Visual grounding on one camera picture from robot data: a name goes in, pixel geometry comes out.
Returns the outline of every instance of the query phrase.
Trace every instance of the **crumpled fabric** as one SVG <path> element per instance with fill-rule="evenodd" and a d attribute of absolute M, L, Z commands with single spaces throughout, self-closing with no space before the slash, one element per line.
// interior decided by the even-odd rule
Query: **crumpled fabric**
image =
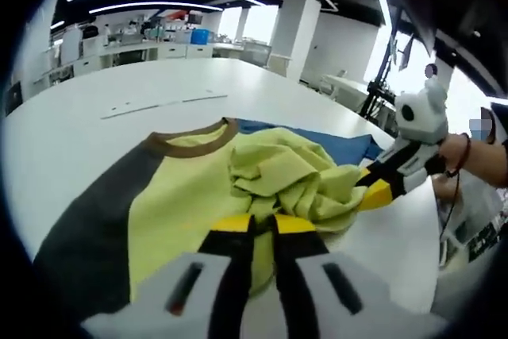
<path fill-rule="evenodd" d="M 248 212 L 258 222 L 278 212 L 305 218 L 318 232 L 345 231 L 354 222 L 356 208 L 367 190 L 355 187 L 360 168 L 336 166 L 319 144 L 279 130 L 275 143 L 273 135 L 265 140 L 263 132 L 258 132 L 233 149 L 230 175 L 233 186 L 252 198 Z M 271 281 L 272 242 L 270 232 L 256 238 L 251 294 Z"/>

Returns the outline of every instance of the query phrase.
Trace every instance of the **brown collar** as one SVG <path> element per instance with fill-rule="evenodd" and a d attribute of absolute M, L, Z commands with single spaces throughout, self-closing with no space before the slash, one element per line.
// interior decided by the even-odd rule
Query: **brown collar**
<path fill-rule="evenodd" d="M 178 137 L 213 133 L 224 125 L 227 126 L 224 133 L 215 141 L 205 144 L 199 144 L 194 147 L 181 147 L 167 142 Z M 217 151 L 230 142 L 235 135 L 237 135 L 237 132 L 237 121 L 231 118 L 222 118 L 219 122 L 214 123 L 213 125 L 202 129 L 186 131 L 185 133 L 151 133 L 144 141 L 144 146 L 165 156 L 172 156 L 174 158 L 195 158 L 197 156 L 204 156 Z"/>

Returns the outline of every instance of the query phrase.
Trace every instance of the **blue container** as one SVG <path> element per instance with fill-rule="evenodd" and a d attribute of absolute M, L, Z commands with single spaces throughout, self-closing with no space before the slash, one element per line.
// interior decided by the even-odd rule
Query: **blue container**
<path fill-rule="evenodd" d="M 194 31 L 192 31 L 190 43 L 197 45 L 206 45 L 208 43 L 209 34 L 210 31 L 208 29 L 195 29 Z"/>

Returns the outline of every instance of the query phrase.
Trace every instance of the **round white table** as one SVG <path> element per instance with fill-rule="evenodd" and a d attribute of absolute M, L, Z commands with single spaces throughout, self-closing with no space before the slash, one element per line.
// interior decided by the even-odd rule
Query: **round white table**
<path fill-rule="evenodd" d="M 115 102 L 154 95 L 170 98 L 203 88 L 228 97 L 101 119 Z M 35 256 L 71 200 L 150 132 L 197 129 L 223 116 L 342 137 L 371 134 L 382 148 L 393 141 L 332 100 L 239 60 L 151 61 L 71 79 L 31 98 L 5 121 L 6 193 L 28 254 Z M 430 310 L 437 282 L 438 234 L 436 204 L 427 181 L 390 206 L 359 214 L 331 249 L 378 274 L 396 303 L 423 313 Z M 275 290 L 248 304 L 246 313 L 258 311 L 244 315 L 249 336 L 284 329 L 278 304 Z"/>

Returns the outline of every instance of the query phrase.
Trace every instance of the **blue cloth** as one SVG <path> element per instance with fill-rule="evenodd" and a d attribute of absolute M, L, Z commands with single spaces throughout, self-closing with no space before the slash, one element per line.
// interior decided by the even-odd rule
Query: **blue cloth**
<path fill-rule="evenodd" d="M 374 160 L 382 149 L 375 143 L 372 135 L 362 135 L 354 138 L 335 137 L 334 135 L 316 133 L 304 129 L 293 129 L 282 125 L 270 123 L 247 121 L 237 119 L 240 132 L 244 134 L 255 133 L 256 131 L 284 127 L 293 133 L 307 138 L 309 141 L 320 144 L 335 161 L 336 165 L 360 164 L 363 158 Z"/>

